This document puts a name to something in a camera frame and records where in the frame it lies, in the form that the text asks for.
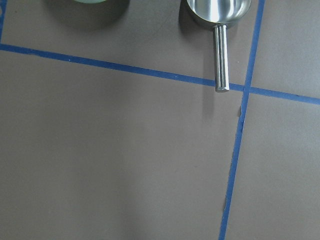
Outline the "steel ice scoop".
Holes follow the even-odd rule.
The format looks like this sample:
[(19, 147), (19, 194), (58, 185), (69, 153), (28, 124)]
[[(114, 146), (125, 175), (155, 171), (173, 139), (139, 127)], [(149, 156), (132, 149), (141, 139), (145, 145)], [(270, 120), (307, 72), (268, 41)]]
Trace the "steel ice scoop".
[(191, 16), (201, 27), (213, 33), (215, 91), (230, 90), (227, 30), (250, 10), (250, 0), (188, 0)]

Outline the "green bowl of ice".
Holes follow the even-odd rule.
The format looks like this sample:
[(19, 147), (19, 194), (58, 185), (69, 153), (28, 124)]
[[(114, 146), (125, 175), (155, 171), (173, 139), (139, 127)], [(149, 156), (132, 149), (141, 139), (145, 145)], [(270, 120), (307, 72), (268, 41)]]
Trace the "green bowl of ice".
[(83, 3), (83, 4), (98, 4), (105, 2), (106, 0), (74, 0), (78, 3)]

